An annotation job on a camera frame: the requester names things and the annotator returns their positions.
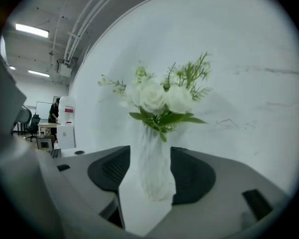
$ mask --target gray machine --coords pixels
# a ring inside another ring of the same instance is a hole
[[[140,238],[108,221],[120,210],[119,198],[114,192],[98,188],[87,174],[92,162],[122,146],[52,159],[10,134],[25,96],[15,86],[1,56],[0,90],[3,111],[0,113],[0,184],[20,216],[46,238]],[[24,119],[28,117],[18,118],[20,122]],[[209,163],[216,172],[216,183],[196,203],[173,206],[147,238],[256,238],[287,204],[286,195],[250,167],[190,150],[185,153]],[[62,164],[70,169],[60,171],[58,166]],[[255,188],[273,207],[260,221],[241,195]]]

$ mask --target ceiling light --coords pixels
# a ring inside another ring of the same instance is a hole
[[[16,30],[31,33],[31,34],[40,35],[40,36],[43,36],[45,38],[47,38],[49,36],[49,31],[42,30],[42,29],[32,27],[32,26],[15,24],[15,28],[16,28]]]
[[[44,77],[50,77],[50,75],[48,75],[48,74],[39,73],[39,72],[36,72],[36,71],[28,70],[28,72],[29,72],[29,73],[32,73],[32,74],[41,75],[41,76],[44,76]]]

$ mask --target person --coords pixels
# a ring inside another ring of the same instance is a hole
[[[53,105],[51,105],[49,120],[48,120],[49,123],[57,123],[58,117],[59,117],[59,103],[60,103],[60,99],[57,98],[55,103]],[[51,128],[51,135],[53,135],[54,138],[56,139],[56,128],[55,127]]]

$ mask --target flower vase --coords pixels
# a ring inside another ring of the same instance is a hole
[[[139,153],[138,174],[145,195],[153,201],[163,199],[168,192],[170,171],[170,144],[163,142],[159,132],[145,123],[139,123],[136,150]]]

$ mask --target black keyboard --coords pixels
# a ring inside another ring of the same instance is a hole
[[[49,150],[48,152],[52,158],[58,158],[58,156],[61,157],[61,149],[53,149]]]

